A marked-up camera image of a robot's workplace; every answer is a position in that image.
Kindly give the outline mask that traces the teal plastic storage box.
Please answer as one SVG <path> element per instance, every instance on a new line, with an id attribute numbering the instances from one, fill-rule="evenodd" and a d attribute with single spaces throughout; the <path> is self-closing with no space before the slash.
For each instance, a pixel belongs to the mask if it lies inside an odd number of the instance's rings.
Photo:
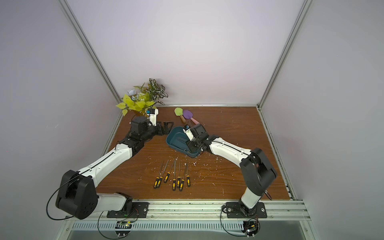
<path id="1" fill-rule="evenodd" d="M 195 158 L 200 154 L 197 144 L 191 143 L 184 132 L 183 127 L 174 127 L 166 138 L 167 145 L 177 152 L 180 152 L 190 158 Z"/>

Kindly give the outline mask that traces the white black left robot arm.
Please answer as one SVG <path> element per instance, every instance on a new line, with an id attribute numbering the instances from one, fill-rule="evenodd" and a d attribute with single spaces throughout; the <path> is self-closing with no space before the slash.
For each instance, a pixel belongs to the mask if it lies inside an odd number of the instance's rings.
<path id="1" fill-rule="evenodd" d="M 155 136 L 166 136 L 173 122 L 158 122 L 156 117 L 137 117 L 131 129 L 116 146 L 92 164 L 78 170 L 67 171 L 57 189 L 55 205 L 79 220 L 93 213 L 114 211 L 125 217 L 133 212 L 133 199 L 124 193 L 100 194 L 97 186 L 113 170 L 139 153 Z"/>

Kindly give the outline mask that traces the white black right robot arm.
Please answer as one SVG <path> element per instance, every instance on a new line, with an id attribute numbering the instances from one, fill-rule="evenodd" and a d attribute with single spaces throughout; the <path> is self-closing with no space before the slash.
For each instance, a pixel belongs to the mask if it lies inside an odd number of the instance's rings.
<path id="1" fill-rule="evenodd" d="M 241 148 L 217 135 L 209 135 L 201 124 L 185 125 L 183 131 L 199 150 L 220 156 L 241 169 L 247 188 L 239 200 L 239 209 L 244 215 L 253 215 L 258 202 L 278 176 L 266 154 L 260 148 Z"/>

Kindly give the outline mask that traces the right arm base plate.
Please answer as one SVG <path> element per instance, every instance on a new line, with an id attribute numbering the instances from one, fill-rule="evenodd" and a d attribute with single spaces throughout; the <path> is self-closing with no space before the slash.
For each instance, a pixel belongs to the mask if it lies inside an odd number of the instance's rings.
<path id="1" fill-rule="evenodd" d="M 227 202 L 222 207 L 229 219 L 266 219 L 268 217 L 265 204 L 262 202 L 258 202 L 251 209 L 240 202 Z"/>

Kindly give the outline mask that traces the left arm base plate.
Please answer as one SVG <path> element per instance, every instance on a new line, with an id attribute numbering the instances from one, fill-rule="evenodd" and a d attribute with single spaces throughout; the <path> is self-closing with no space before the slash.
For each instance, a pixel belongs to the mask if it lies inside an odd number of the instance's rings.
<path id="1" fill-rule="evenodd" d="M 125 219 L 138 218 L 144 219 L 147 217 L 149 210 L 149 202 L 131 202 L 127 207 L 123 207 L 120 211 L 108 211 L 107 218 Z"/>

